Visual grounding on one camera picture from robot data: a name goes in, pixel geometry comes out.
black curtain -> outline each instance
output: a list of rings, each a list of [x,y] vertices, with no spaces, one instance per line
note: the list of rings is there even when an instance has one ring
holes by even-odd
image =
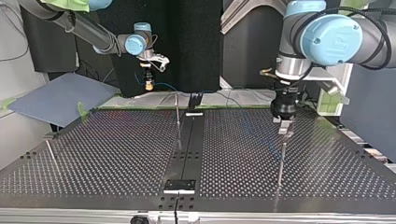
[[[220,17],[222,0],[117,0],[98,12],[101,23],[115,34],[130,34],[134,24],[146,21],[159,36],[156,52],[171,63],[165,73],[156,75],[180,91],[216,91],[222,70]],[[141,76],[139,61],[131,55],[112,56],[124,97],[145,92],[134,73]],[[168,90],[167,87],[156,87]]]

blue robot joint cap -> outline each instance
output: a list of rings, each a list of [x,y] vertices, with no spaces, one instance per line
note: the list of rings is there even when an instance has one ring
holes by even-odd
[[[333,66],[355,56],[362,41],[363,31],[356,21],[344,15],[326,15],[304,28],[300,48],[310,61]]]

black metal bracket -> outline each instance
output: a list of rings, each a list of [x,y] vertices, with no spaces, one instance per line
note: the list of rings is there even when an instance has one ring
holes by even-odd
[[[192,93],[189,100],[189,107],[187,108],[186,116],[194,117],[194,116],[202,116],[204,112],[196,108],[196,106],[200,105],[202,102],[202,98],[204,94],[202,92]]]
[[[163,193],[165,194],[194,194],[195,180],[167,180]]]

perforated metal table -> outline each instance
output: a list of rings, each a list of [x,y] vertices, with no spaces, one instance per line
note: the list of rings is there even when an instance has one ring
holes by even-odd
[[[1,208],[396,215],[396,176],[326,119],[300,111],[282,136],[267,109],[94,112],[0,171]],[[164,194],[167,180],[195,194]]]

white wall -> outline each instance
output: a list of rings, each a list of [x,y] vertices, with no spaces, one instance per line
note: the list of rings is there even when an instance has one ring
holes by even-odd
[[[20,11],[16,0],[0,1],[9,3]],[[8,9],[5,11],[23,30],[14,14]],[[26,45],[26,39],[12,27],[0,11],[0,60],[21,55],[25,52]],[[0,104],[8,98],[21,96],[45,83],[43,74],[35,72],[30,53],[18,60],[0,62]],[[36,147],[48,132],[48,123],[0,109],[0,169],[25,151]]]

